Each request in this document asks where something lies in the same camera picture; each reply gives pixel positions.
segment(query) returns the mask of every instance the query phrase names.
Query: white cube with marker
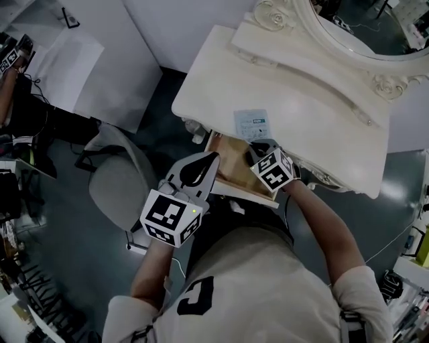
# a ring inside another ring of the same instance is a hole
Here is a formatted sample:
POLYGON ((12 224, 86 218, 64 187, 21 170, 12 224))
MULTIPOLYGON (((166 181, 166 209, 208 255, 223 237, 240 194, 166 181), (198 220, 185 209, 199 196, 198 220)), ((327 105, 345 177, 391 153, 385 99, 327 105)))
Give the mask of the white cube with marker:
POLYGON ((200 206, 151 190, 140 222, 149 236, 179 248, 200 227, 202 213, 200 206))
POLYGON ((257 162, 251 171, 272 193, 294 180, 294 162, 280 149, 257 162))

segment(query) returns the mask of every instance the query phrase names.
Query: shirt sleeve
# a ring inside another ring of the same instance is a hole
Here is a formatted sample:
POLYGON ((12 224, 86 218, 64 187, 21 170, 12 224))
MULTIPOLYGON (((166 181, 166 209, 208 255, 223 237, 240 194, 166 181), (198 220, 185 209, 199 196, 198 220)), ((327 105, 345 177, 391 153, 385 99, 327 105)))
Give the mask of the shirt sleeve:
POLYGON ((371 268, 350 269, 338 279, 332 292, 342 310, 360 314, 372 327, 374 343, 392 342, 391 316, 371 268))
POLYGON ((158 310, 139 299, 117 296, 109 304, 103 330, 103 343, 120 343, 132 333, 152 323, 158 310))

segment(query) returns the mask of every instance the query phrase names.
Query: black letter on shirt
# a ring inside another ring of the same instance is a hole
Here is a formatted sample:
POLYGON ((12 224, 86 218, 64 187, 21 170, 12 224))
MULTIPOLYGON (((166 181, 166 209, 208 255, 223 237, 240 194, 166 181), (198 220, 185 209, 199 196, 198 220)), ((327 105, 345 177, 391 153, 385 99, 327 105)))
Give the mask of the black letter on shirt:
POLYGON ((198 301, 196 303, 188 303, 189 298, 180 300, 177 307, 177 313, 179 316, 184 314, 194 314, 198 316, 204 315, 210 308, 212 308, 213 298, 213 276, 206 277, 201 280, 197 280, 191 283, 185 293, 192 291, 195 285, 201 283, 201 291, 198 295, 198 301))

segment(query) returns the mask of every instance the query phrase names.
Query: chair seat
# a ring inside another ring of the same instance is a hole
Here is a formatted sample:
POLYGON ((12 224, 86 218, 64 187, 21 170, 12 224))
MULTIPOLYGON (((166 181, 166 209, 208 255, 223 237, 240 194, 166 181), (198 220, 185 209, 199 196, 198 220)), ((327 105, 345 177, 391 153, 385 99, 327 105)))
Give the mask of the chair seat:
POLYGON ((139 220, 148 186, 132 161, 120 156, 106 159, 89 184, 89 194, 107 218, 130 231, 139 220))

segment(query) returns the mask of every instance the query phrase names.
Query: shelf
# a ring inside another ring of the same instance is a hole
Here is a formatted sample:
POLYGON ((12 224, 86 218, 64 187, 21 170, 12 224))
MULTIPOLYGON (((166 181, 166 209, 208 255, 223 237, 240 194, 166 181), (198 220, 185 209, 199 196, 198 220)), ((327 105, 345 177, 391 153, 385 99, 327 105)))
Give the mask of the shelf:
POLYGON ((5 31, 35 0, 0 0, 0 32, 5 31))

